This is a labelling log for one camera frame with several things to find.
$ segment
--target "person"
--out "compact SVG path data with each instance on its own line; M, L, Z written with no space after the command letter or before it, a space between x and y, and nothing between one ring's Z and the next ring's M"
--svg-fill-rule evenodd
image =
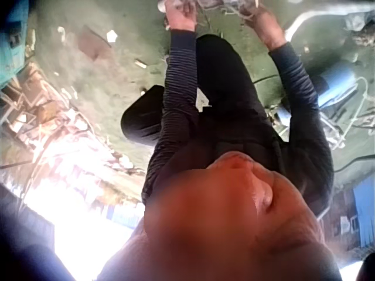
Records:
M98 280L341 280L317 220L333 182L318 97L275 16L263 6L241 10L288 95L288 143L232 46L196 39L193 2L165 5L165 88L154 86L121 121L130 140L155 145L145 216ZM197 88L210 102L202 113Z

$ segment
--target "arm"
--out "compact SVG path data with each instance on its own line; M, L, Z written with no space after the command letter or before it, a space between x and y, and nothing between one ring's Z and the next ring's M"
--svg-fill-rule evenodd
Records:
M332 195L333 163L320 120L318 95L275 16L263 7L246 12L254 15L247 24L268 47L291 107L287 176L319 216Z
M166 2L167 18L171 26L171 51L165 78L163 116L160 137L150 159L142 200L152 193L152 185L168 160L193 136L198 123L196 109L197 69L195 10L187 19L171 1Z

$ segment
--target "hand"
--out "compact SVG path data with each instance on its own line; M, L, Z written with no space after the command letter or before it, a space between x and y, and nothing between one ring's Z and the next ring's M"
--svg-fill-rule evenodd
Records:
M278 24L275 15L264 6L260 5L258 8L243 6L240 13L248 17L245 20L246 25L254 29L270 51L286 44L284 31Z
M175 0L165 1L166 17L171 29L195 31L195 2L184 0L179 6L175 4Z

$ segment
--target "dark sweater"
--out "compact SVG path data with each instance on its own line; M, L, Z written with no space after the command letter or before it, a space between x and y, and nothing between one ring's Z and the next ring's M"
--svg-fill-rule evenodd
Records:
M270 52L291 107L286 143L268 121L253 112L238 112L220 123L200 120L195 106L195 41L193 32L172 31L162 129L148 166L143 202L174 174L205 169L226 151L238 150L289 178L320 217L332 196L332 157L321 125L318 95L292 46L287 43Z

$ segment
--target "bright light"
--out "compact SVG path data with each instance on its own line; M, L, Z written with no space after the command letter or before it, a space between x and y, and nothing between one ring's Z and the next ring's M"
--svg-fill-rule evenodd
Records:
M363 262L355 262L351 265L341 268L340 274L342 281L355 281Z

